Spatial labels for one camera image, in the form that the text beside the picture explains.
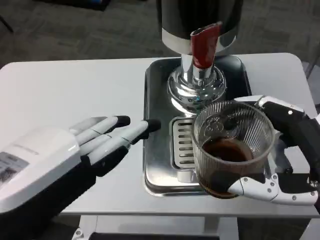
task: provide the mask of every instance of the robotic hand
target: robotic hand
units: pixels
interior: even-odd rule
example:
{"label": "robotic hand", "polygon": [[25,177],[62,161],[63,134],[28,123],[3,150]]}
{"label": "robotic hand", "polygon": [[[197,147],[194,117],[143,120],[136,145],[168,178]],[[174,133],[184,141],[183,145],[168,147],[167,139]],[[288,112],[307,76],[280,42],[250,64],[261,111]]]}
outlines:
{"label": "robotic hand", "polygon": [[[0,152],[0,239],[32,239],[126,156],[161,128],[128,116],[92,117],[69,131],[41,127]],[[126,129],[113,134],[118,127]]]}
{"label": "robotic hand", "polygon": [[320,213],[320,198],[317,190],[320,182],[320,123],[319,116],[310,119],[305,111],[282,100],[264,96],[236,98],[261,111],[271,120],[274,128],[287,147],[298,146],[305,156],[310,173],[273,173],[269,176],[249,174],[231,176],[228,192],[262,201],[284,205],[314,205]]}

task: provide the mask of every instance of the metal drip tray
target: metal drip tray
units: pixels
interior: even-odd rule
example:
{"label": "metal drip tray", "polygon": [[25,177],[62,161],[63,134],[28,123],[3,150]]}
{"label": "metal drip tray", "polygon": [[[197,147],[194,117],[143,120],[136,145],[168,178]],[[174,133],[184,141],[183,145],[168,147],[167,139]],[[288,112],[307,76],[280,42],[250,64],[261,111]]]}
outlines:
{"label": "metal drip tray", "polygon": [[[206,194],[194,170],[192,118],[173,106],[167,91],[168,77],[180,63],[180,58],[157,60],[145,74],[144,118],[159,119],[161,129],[143,142],[143,176],[148,192],[157,196]],[[217,56],[214,64],[225,75],[227,100],[251,95],[239,58]]]}
{"label": "metal drip tray", "polygon": [[194,169],[195,158],[192,147],[192,118],[175,118],[170,122],[171,131],[171,160],[178,169]]}

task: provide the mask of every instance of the ribbed glass cup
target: ribbed glass cup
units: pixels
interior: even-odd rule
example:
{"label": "ribbed glass cup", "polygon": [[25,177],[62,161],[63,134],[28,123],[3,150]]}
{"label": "ribbed glass cup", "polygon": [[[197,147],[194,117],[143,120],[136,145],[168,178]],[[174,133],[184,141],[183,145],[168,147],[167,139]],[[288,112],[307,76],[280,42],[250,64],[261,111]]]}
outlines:
{"label": "ribbed glass cup", "polygon": [[[210,155],[203,150],[203,144],[214,139],[236,141],[245,146],[251,159],[240,162],[225,161]],[[274,141],[275,130],[272,123],[260,110],[237,101],[222,101],[209,105],[192,123],[194,163],[199,184],[215,197],[235,197],[221,192],[221,182],[227,178],[228,173],[243,176],[261,171]]]}

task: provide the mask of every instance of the drip tray grate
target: drip tray grate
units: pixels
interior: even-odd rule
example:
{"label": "drip tray grate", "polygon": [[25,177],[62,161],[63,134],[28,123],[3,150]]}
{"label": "drip tray grate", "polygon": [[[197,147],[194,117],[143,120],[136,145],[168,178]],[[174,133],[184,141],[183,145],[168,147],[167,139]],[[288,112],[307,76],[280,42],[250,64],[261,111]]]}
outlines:
{"label": "drip tray grate", "polygon": [[171,146],[172,163],[179,169],[194,169],[195,159],[192,147],[192,118],[175,118],[172,120]]}

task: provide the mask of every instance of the coffee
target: coffee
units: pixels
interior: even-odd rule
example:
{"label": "coffee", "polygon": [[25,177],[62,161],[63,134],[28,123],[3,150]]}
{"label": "coffee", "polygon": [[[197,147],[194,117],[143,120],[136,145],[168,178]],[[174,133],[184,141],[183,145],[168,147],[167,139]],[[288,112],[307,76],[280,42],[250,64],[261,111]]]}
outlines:
{"label": "coffee", "polygon": [[215,158],[228,162],[245,162],[254,158],[250,148],[237,139],[215,138],[207,140],[202,148]]}

